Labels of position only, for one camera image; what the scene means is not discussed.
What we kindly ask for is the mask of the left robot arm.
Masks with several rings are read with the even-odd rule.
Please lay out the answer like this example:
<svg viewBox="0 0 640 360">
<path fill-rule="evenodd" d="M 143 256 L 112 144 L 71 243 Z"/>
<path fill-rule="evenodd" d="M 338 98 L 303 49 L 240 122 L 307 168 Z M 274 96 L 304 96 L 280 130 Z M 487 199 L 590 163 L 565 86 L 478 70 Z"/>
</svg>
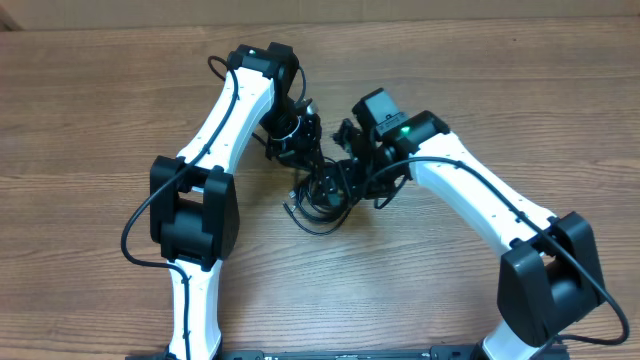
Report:
<svg viewBox="0 0 640 360">
<path fill-rule="evenodd" d="M 267 134 L 269 159 L 308 170 L 319 158 L 319 120 L 307 101 L 289 95 L 302 72 L 292 47 L 241 45 L 222 64 L 223 88 L 194 138 L 175 157 L 157 157 L 150 170 L 150 235 L 173 291 L 165 359 L 220 355 L 220 273 L 240 227 L 234 175 L 256 128 Z"/>
</svg>

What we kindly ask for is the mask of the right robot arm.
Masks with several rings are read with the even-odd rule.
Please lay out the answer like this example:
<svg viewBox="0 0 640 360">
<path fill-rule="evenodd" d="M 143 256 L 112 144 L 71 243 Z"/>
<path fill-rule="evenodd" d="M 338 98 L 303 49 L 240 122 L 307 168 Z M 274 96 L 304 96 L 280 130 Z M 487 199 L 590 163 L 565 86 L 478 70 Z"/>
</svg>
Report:
<svg viewBox="0 0 640 360">
<path fill-rule="evenodd" d="M 539 206 L 482 165 L 435 114 L 408 116 L 379 88 L 356 103 L 334 141 L 351 157 L 353 199 L 390 197 L 408 177 L 444 200 L 500 260 L 498 327 L 473 359 L 534 359 L 604 298 L 592 227 Z"/>
</svg>

